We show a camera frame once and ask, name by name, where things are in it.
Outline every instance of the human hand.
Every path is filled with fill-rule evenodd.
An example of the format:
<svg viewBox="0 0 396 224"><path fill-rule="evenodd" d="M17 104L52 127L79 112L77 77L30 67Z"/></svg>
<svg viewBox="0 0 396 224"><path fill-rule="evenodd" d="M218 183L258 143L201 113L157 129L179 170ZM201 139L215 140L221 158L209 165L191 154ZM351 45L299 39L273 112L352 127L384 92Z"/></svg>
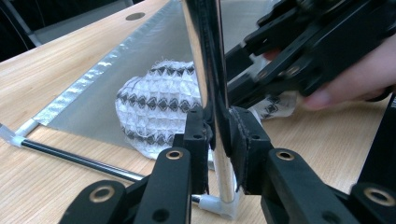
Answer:
<svg viewBox="0 0 396 224"><path fill-rule="evenodd" d="M272 60L278 53L275 49L266 52L264 57ZM304 106L320 110L345 101L370 100L389 86L396 86L396 35L306 97Z"/></svg>

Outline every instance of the finger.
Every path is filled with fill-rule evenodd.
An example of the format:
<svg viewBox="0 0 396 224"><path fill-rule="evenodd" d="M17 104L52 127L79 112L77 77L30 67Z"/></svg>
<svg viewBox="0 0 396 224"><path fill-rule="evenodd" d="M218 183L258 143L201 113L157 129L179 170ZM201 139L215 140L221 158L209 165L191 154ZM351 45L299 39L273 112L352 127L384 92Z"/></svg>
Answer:
<svg viewBox="0 0 396 224"><path fill-rule="evenodd" d="M305 107L318 110L395 84L395 59L396 35L349 67L325 87L305 98Z"/></svg>

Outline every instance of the wooden table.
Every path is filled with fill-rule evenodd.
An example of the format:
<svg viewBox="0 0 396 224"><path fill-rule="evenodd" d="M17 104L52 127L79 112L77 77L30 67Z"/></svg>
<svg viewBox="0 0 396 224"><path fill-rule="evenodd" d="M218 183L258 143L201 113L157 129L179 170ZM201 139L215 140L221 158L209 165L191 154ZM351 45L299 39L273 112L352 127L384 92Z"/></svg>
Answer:
<svg viewBox="0 0 396 224"><path fill-rule="evenodd" d="M147 0L0 63L0 122L17 130L83 75L167 0ZM125 18L137 12L137 21ZM387 102L350 103L320 112L299 105L286 119L263 122L273 145L299 152L323 181L348 192L359 176ZM154 161L134 150L39 126L29 138L148 175ZM85 187L110 175L0 140L0 223L55 223ZM125 185L130 183L120 180ZM210 174L212 192L217 194ZM192 223L263 223L260 197L243 196L236 221L192 210Z"/></svg>

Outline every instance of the black mechanical part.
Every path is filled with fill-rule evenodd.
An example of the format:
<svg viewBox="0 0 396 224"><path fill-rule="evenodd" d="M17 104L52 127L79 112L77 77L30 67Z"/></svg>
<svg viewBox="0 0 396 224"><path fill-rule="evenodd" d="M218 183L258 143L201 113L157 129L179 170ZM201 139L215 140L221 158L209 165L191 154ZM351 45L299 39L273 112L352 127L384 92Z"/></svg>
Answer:
<svg viewBox="0 0 396 224"><path fill-rule="evenodd" d="M396 190L396 102L392 95L379 124L358 182L376 183Z"/></svg>
<svg viewBox="0 0 396 224"><path fill-rule="evenodd" d="M289 223L359 223L297 153L284 148L271 150L264 172L274 184ZM265 216L280 223L267 213L271 211L267 206L262 199Z"/></svg>
<svg viewBox="0 0 396 224"><path fill-rule="evenodd" d="M317 15L325 15L335 11L341 5L350 2L347 0L296 0L297 4L306 11Z"/></svg>
<svg viewBox="0 0 396 224"><path fill-rule="evenodd" d="M134 223L190 223L190 152L171 147L160 153Z"/></svg>
<svg viewBox="0 0 396 224"><path fill-rule="evenodd" d="M249 55L250 53L240 45L233 47L233 49L230 49L230 51L225 54L225 58L227 60L227 81L231 81L248 67L253 65L253 61L250 59Z"/></svg>
<svg viewBox="0 0 396 224"><path fill-rule="evenodd" d="M174 142L174 147L186 148L193 160L191 160L191 193L204 194L209 192L207 154L212 132L205 124L203 109L198 106L187 114L183 140Z"/></svg>
<svg viewBox="0 0 396 224"><path fill-rule="evenodd" d="M85 188L60 223L190 223L191 156L181 147L160 153L150 176L127 189L117 181Z"/></svg>
<svg viewBox="0 0 396 224"><path fill-rule="evenodd" d="M247 36L246 52L238 50L235 54L243 52L239 55L242 59L249 53L282 51L257 76L244 76L230 83L232 105L250 107L266 93L299 91L304 96L309 95L395 32L396 4L393 1L345 1L326 15L315 15L284 1L276 5L274 11L275 14L259 21L262 26L259 30ZM251 91L240 94L241 89Z"/></svg>
<svg viewBox="0 0 396 224"><path fill-rule="evenodd" d="M360 223L393 223L396 220L396 192L370 183L352 188L349 209Z"/></svg>
<svg viewBox="0 0 396 224"><path fill-rule="evenodd" d="M69 205L60 223L120 223L126 214L125 196L120 182L93 183Z"/></svg>
<svg viewBox="0 0 396 224"><path fill-rule="evenodd" d="M243 108L232 106L230 155L237 187L246 195L262 195L262 166L268 151L273 148L271 140L253 114Z"/></svg>

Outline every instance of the reflective sheet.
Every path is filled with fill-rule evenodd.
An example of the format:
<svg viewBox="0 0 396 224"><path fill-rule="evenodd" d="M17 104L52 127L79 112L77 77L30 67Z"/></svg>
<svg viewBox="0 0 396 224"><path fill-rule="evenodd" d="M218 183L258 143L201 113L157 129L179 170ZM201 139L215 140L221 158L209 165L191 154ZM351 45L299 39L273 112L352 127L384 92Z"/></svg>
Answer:
<svg viewBox="0 0 396 224"><path fill-rule="evenodd" d="M257 29L257 19L269 12L274 2L223 0L225 50ZM34 120L61 131L131 147L124 141L116 115L117 92L131 77L145 75L152 65L163 60L192 61L183 10L177 0L171 0L136 29Z"/></svg>

